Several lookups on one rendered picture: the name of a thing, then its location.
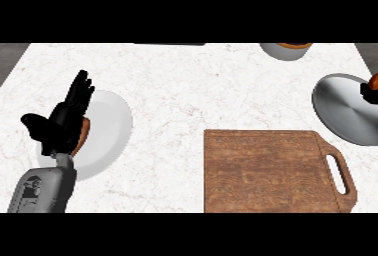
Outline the brown bread piece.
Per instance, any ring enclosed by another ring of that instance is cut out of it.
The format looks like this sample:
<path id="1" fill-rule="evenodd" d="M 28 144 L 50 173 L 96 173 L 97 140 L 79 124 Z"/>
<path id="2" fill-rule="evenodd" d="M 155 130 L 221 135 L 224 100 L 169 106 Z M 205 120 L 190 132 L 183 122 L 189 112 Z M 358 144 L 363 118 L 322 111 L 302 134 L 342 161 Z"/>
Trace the brown bread piece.
<path id="1" fill-rule="evenodd" d="M 79 139 L 78 139 L 78 143 L 75 146 L 75 149 L 71 152 L 71 157 L 74 157 L 84 145 L 84 142 L 87 140 L 87 136 L 88 136 L 88 131 L 90 131 L 90 119 L 87 117 L 82 118 L 82 125 L 81 125 L 81 132 L 79 132 Z"/>

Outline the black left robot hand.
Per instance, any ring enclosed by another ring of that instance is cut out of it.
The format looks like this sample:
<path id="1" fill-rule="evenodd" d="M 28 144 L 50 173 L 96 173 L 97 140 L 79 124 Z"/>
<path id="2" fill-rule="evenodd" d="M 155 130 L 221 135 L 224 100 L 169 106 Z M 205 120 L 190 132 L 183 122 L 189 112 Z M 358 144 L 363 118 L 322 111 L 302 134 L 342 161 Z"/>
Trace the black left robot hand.
<path id="1" fill-rule="evenodd" d="M 71 155 L 75 149 L 82 118 L 88 108 L 94 86 L 88 73 L 81 70 L 72 81 L 66 98 L 56 105 L 50 117 L 28 113 L 20 117 L 26 126 L 31 138 L 41 143 L 41 155 L 50 156 L 54 153 Z"/>

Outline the grey round cup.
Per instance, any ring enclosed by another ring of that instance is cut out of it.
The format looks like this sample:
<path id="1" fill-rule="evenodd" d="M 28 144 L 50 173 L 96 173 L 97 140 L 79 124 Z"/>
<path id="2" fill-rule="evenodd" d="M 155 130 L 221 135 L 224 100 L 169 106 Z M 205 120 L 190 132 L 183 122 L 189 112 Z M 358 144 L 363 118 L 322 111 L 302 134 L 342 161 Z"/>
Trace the grey round cup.
<path id="1" fill-rule="evenodd" d="M 304 56 L 311 46 L 307 49 L 294 50 L 280 47 L 276 43 L 261 43 L 260 47 L 267 55 L 274 59 L 282 61 L 295 61 Z"/>

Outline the white oval plate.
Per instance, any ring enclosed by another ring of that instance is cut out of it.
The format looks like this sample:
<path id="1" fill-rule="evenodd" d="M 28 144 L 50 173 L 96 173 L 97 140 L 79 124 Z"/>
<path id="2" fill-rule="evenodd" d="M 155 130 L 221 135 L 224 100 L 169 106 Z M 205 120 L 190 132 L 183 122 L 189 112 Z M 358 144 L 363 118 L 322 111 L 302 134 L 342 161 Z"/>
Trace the white oval plate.
<path id="1" fill-rule="evenodd" d="M 113 92 L 93 93 L 85 117 L 90 119 L 90 131 L 84 145 L 74 156 L 78 181 L 100 174 L 116 161 L 133 129 L 128 104 Z"/>

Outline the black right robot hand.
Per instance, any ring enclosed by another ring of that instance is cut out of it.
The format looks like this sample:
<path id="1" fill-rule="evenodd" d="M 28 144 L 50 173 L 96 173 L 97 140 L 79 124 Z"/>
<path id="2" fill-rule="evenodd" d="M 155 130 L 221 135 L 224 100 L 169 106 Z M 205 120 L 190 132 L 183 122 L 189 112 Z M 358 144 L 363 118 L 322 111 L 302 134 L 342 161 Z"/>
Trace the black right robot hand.
<path id="1" fill-rule="evenodd" d="M 366 83 L 360 84 L 360 94 L 370 104 L 378 104 L 378 90 L 372 90 Z"/>

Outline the silver metal pan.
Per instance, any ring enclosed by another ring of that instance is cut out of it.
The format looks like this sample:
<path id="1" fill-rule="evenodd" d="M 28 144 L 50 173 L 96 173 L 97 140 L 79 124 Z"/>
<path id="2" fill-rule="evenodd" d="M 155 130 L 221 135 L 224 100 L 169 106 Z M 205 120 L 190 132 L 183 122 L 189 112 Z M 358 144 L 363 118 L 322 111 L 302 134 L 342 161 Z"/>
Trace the silver metal pan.
<path id="1" fill-rule="evenodd" d="M 360 94 L 360 84 L 369 80 L 330 74 L 319 80 L 311 93 L 323 125 L 341 139 L 360 146 L 378 146 L 378 104 L 370 104 Z"/>

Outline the brown wooden cutting board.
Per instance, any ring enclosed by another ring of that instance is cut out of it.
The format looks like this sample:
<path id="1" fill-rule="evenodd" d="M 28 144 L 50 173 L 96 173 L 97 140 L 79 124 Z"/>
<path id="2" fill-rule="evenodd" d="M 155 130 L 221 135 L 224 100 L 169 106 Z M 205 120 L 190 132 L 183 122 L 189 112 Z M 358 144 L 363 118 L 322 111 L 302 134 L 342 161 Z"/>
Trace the brown wooden cutting board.
<path id="1" fill-rule="evenodd" d="M 347 213 L 356 201 L 344 157 L 316 132 L 203 132 L 206 212 Z"/>

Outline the brown round food piece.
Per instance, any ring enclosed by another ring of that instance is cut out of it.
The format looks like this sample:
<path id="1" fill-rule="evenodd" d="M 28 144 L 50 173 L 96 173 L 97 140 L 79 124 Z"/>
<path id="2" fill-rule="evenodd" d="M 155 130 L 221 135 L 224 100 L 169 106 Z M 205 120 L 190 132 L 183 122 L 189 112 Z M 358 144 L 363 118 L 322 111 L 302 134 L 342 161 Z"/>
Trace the brown round food piece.
<path id="1" fill-rule="evenodd" d="M 276 43 L 280 47 L 286 48 L 286 49 L 307 49 L 313 43 Z"/>

